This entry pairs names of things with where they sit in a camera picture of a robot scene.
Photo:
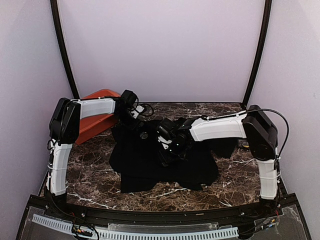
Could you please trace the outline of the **black t-shirt with blue logo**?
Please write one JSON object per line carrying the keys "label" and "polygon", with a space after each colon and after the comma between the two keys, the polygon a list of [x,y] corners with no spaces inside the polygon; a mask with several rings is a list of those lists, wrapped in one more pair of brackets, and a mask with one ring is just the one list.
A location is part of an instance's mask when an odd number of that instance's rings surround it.
{"label": "black t-shirt with blue logo", "polygon": [[195,142],[187,150],[187,161],[173,162],[167,167],[161,165],[155,128],[159,120],[146,122],[147,139],[141,139],[141,132],[133,132],[123,125],[112,128],[115,146],[109,164],[121,175],[120,192],[135,193],[149,191],[159,182],[177,182],[180,186],[201,191],[203,185],[210,186],[219,177],[219,169],[215,157],[229,159],[226,155],[228,143],[213,147],[207,141]]}

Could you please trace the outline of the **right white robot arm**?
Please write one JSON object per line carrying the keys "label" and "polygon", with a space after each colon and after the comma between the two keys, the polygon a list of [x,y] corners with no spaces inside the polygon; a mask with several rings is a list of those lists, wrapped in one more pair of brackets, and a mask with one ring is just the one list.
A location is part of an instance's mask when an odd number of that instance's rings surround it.
{"label": "right white robot arm", "polygon": [[159,151],[162,164],[184,160],[187,150],[196,142],[209,142],[215,148],[227,143],[227,156],[235,146],[249,149],[258,165],[263,199],[255,205],[255,213],[266,217],[275,208],[273,200],[279,191],[279,161],[284,149],[279,146],[278,129],[267,112],[283,117],[276,110],[251,105],[247,110],[221,116],[201,115],[181,122],[165,118],[156,128],[157,141],[162,145]]}

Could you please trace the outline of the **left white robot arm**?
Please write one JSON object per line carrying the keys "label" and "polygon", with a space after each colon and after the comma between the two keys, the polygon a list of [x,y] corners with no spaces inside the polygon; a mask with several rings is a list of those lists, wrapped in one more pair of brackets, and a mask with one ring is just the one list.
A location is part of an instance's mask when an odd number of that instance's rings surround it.
{"label": "left white robot arm", "polygon": [[67,166],[73,144],[80,136],[80,122],[89,117],[114,115],[130,129],[142,125],[146,105],[137,95],[125,90],[121,96],[98,96],[87,99],[59,99],[49,123],[50,151],[47,190],[54,196],[66,193]]}

